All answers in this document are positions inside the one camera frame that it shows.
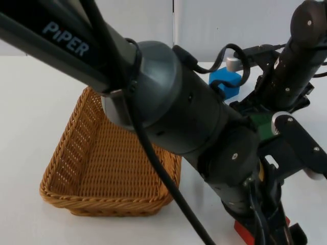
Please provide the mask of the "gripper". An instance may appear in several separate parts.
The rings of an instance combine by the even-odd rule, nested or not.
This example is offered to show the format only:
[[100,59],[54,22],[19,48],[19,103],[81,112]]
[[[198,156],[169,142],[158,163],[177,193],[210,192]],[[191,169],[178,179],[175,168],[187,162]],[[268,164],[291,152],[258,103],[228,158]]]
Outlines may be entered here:
[[276,168],[258,154],[258,144],[245,148],[244,189],[249,209],[244,227],[254,244],[289,244],[289,232],[293,245],[307,245],[308,239],[299,225],[288,226],[281,202],[281,184]]
[[310,104],[307,93],[312,91],[310,85],[312,73],[271,74],[264,77],[248,100],[234,101],[231,108],[248,118],[256,113],[285,111],[293,113]]

